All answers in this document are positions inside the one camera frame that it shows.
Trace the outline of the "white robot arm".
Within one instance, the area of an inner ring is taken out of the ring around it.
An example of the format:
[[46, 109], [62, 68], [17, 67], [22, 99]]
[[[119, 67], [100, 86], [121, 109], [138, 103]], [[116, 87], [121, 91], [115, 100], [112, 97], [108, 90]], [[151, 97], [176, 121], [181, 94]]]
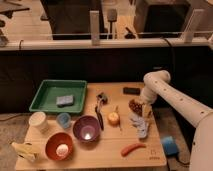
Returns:
[[189, 171], [213, 171], [213, 108], [210, 108], [169, 85], [166, 70], [144, 75], [141, 98], [153, 104], [162, 97], [196, 128], [192, 143]]

